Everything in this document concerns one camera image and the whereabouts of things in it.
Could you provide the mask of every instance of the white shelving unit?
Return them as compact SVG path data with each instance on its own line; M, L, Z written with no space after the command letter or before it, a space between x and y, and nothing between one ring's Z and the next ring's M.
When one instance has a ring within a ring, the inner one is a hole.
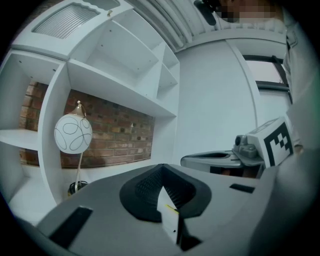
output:
M47 17L73 2L100 14L65 39L32 32ZM0 191L12 212L33 224L66 199L67 185L76 177L76 170L62 170L54 138L55 125L63 115L71 89L155 117L151 159L81 170L87 182L172 161L179 61L132 6L123 0L119 3L109 16L108 10L81 0L55 5L23 30L12 44L23 50L12 49L1 66ZM19 129L22 102L31 80L48 85L38 132ZM36 150L40 167L22 166L19 148Z

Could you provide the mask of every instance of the black slot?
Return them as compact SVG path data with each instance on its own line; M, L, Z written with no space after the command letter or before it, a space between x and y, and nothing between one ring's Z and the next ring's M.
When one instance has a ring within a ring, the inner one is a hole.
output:
M57 245L67 249L92 212L89 208L78 207L49 238Z
M245 185L240 185L240 184L232 184L229 188L234 189L234 190L243 191L243 192L250 193L250 194L252 194L255 191L255 188L252 186L245 186Z

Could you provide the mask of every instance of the lamp base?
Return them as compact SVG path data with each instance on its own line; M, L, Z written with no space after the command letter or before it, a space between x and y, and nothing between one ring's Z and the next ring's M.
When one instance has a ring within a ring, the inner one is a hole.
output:
M73 183L70 184L69 189L68 189L68 197L70 197L71 195L73 195L73 194L76 192L76 190L75 190L75 185L76 185L75 182L73 182ZM79 181L78 181L78 190L82 189L82 188L85 187L86 185L88 185L88 183L87 183L86 181L84 181L84 180L81 180L81 181L80 181L80 180L79 180Z

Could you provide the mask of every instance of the brick wall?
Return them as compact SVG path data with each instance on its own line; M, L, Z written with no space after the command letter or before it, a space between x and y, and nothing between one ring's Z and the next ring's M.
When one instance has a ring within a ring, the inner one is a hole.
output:
M40 109L47 85L31 83L20 113L19 126L37 131ZM84 105L91 123L93 138L83 153L82 168L97 168L150 159L155 119L130 108L71 90L64 113L71 112L76 102ZM77 168L80 155L61 152L62 168ZM20 150L23 164L39 166L38 153Z

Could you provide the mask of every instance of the person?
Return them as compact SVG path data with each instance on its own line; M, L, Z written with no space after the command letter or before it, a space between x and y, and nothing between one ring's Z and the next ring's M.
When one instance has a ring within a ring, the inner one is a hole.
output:
M284 23L287 50L283 66L294 104L309 86L320 78L318 55L299 22L275 1L219 0L219 2L224 15L236 18L240 23L257 23L270 19L278 19ZM295 152L301 152L303 146L294 127L291 137Z

